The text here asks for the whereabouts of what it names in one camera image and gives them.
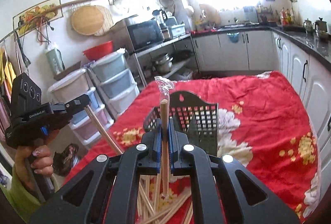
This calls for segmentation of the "person's left hand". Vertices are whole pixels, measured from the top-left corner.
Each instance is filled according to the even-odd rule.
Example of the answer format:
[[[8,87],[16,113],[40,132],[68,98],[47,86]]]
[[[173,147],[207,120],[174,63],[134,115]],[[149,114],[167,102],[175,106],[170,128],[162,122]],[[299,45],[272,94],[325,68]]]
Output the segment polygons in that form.
[[[34,169],[34,173],[51,177],[53,174],[53,158],[50,148],[47,146],[58,135],[59,130],[54,130],[50,133],[45,141],[45,144],[39,147],[20,146],[15,154],[15,170],[19,180],[27,191],[33,193],[35,191],[34,184],[30,179],[28,170],[25,165],[25,159],[33,155],[35,160],[30,164]]]

